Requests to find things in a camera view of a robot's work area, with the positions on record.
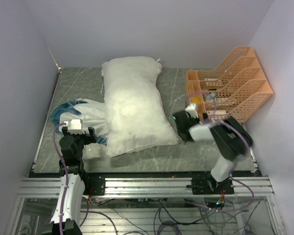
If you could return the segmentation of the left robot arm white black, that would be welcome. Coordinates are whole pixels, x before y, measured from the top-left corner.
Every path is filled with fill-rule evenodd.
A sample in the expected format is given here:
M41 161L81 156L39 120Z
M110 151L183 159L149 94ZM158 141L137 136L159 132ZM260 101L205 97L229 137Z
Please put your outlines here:
M81 235L80 207L90 189L82 160L84 146L97 142L94 128L72 129L68 122L58 124L52 134L59 157L60 192L56 209L43 235Z

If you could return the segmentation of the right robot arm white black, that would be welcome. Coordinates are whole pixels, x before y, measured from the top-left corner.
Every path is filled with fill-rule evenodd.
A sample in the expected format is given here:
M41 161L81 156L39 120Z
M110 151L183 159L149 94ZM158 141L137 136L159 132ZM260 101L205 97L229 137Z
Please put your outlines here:
M214 123L201 123L187 111L179 111L173 114L173 119L177 133L184 142L214 141L217 145L220 157L210 171L212 178L207 180L206 188L210 193L218 193L239 158L249 153L253 146L252 137L233 117Z

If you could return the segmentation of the white pillow insert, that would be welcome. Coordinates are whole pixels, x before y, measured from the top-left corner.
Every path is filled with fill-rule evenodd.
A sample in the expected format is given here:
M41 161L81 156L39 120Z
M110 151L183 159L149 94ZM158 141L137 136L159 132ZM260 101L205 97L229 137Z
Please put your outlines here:
M178 144L156 87L161 71L162 65L146 56L102 64L109 157Z

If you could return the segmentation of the yellow object in organizer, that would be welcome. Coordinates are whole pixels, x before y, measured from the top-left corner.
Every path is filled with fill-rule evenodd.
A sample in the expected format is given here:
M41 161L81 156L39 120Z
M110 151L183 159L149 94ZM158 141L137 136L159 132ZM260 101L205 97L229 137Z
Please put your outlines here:
M201 101L200 101L199 99L197 99L197 98L194 99L194 102L196 102L196 103L198 103L198 104L201 103Z

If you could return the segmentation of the orange plastic file organizer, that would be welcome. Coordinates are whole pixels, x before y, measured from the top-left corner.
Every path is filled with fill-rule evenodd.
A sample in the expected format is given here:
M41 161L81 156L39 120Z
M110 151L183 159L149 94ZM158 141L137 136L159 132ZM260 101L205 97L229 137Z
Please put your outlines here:
M205 78L218 78L204 81ZM239 46L213 70L186 72L188 101L201 101L200 120L218 120L234 117L238 122L247 120L273 95L273 91L252 47ZM214 100L205 101L208 93ZM225 110L226 115L208 115L210 110Z

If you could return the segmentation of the white box in back slot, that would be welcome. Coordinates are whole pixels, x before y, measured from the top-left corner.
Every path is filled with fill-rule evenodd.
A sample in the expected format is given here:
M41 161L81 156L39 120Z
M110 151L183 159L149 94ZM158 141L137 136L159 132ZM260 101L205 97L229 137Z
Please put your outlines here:
M205 78L204 81L216 81L218 78Z

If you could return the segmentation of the white red box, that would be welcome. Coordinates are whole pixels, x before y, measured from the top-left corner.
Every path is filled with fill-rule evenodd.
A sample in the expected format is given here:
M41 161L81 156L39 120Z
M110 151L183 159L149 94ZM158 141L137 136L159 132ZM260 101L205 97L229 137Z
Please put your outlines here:
M210 111L207 111L207 114L208 115L226 115L227 112L225 110L210 110Z

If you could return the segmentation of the aluminium rail frame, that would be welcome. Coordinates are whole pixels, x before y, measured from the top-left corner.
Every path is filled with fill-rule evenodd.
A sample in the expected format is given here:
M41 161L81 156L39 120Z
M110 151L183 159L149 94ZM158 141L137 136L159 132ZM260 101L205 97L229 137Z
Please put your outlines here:
M274 191L268 177L238 177L236 180L249 186L255 197L273 196ZM92 196L105 198L170 198L170 197L219 197L221 193L204 192L194 194L190 185L191 178L106 178L103 195L93 189ZM226 193L229 197L249 197L247 187L237 182L230 189L234 193ZM60 195L60 179L57 178L25 178L21 181L17 197L20 198L57 198Z

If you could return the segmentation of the light blue stapler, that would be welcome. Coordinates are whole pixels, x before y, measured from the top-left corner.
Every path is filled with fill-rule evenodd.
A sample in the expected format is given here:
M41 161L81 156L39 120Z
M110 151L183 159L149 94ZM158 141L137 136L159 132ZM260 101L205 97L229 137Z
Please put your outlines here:
M209 100L214 100L216 97L216 94L215 93L208 93L206 96L205 96L205 101L208 102Z

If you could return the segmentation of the blue houndstooth bear pillowcase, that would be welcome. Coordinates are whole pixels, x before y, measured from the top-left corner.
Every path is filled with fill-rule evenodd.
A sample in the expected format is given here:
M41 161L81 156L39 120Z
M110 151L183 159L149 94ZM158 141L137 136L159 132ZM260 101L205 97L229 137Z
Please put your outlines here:
M94 128L96 142L107 145L108 128L105 121L105 104L90 99L77 99L58 105L50 114L50 121L57 126L65 121L79 119L83 130Z

